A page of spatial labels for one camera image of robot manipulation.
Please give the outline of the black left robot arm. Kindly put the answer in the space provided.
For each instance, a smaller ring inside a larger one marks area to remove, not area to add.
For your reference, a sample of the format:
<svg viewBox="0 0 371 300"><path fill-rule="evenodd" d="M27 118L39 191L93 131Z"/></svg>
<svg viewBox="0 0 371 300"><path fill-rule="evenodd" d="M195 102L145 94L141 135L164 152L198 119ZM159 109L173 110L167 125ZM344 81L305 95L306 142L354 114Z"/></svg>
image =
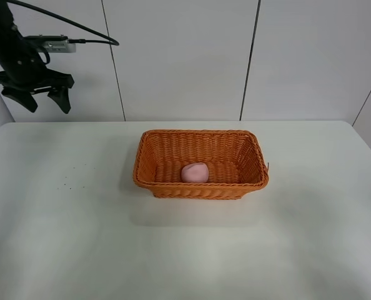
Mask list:
<svg viewBox="0 0 371 300"><path fill-rule="evenodd" d="M30 112L38 105L33 95L47 93L65 114L71 110L70 74L48 69L51 58L44 46L22 36L6 1L0 1L1 94Z"/></svg>

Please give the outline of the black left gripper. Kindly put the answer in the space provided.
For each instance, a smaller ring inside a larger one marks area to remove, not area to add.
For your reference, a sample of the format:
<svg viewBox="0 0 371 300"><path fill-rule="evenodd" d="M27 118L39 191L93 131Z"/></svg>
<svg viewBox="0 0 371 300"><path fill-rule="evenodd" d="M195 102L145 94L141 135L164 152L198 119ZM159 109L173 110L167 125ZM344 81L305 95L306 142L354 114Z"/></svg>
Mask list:
<svg viewBox="0 0 371 300"><path fill-rule="evenodd" d="M20 34L0 34L0 85L4 86L1 94L34 113L37 102L31 93L51 89L47 96L68 114L69 89L74 80L70 74L48 69L50 60L48 52L38 52Z"/></svg>

